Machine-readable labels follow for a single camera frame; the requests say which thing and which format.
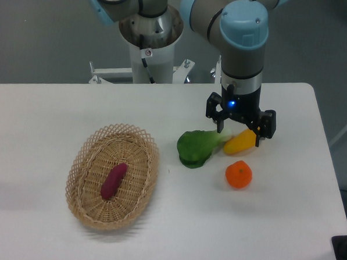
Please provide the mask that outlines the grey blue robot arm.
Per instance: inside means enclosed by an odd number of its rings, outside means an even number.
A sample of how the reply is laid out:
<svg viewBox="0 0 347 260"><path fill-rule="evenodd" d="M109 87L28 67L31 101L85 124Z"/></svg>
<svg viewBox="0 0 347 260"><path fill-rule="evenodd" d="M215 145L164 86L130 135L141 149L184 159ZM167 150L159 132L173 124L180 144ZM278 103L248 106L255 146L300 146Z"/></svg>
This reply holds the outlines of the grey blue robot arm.
<svg viewBox="0 0 347 260"><path fill-rule="evenodd" d="M286 1L181 0L175 9L168 0L89 0L103 23L119 25L130 46L135 83L171 83L174 45L185 25L217 48L221 94L208 98L206 116L218 131L226 119L240 122L254 132L256 141L276 131L276 112L261 111L259 99L268 12Z"/></svg>

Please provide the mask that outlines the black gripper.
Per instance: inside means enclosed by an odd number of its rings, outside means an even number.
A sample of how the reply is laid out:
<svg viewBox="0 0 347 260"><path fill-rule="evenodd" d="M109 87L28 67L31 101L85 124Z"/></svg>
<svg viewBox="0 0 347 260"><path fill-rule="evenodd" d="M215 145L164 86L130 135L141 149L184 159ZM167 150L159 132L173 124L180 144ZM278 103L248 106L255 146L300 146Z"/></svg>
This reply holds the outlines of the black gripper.
<svg viewBox="0 0 347 260"><path fill-rule="evenodd" d="M254 132L255 147L261 140L271 139L276 132L275 110L260 111L260 90L241 95L232 94L225 88L221 88L222 97L212 92L206 101L206 117L212 119L220 134L224 129L224 121L229 118L240 123L250 123L248 126Z"/></svg>

